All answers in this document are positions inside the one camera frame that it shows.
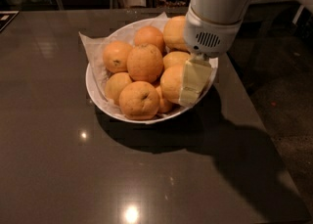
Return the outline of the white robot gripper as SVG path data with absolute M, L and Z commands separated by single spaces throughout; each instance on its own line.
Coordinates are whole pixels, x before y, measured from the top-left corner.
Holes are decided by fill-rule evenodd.
M 194 105 L 208 84 L 212 67 L 209 57 L 219 57 L 232 46 L 242 22 L 220 24 L 205 20 L 189 7 L 185 17 L 183 38 L 187 49 L 194 53 L 184 64 L 179 104 Z

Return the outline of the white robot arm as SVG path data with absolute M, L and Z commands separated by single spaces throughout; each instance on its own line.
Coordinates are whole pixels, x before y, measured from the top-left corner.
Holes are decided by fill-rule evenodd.
M 297 0 L 309 10 L 313 0 Z M 209 80 L 208 62 L 226 53 L 243 22 L 250 0 L 191 0 L 184 42 L 192 58 L 183 71 L 179 104 L 193 106 Z

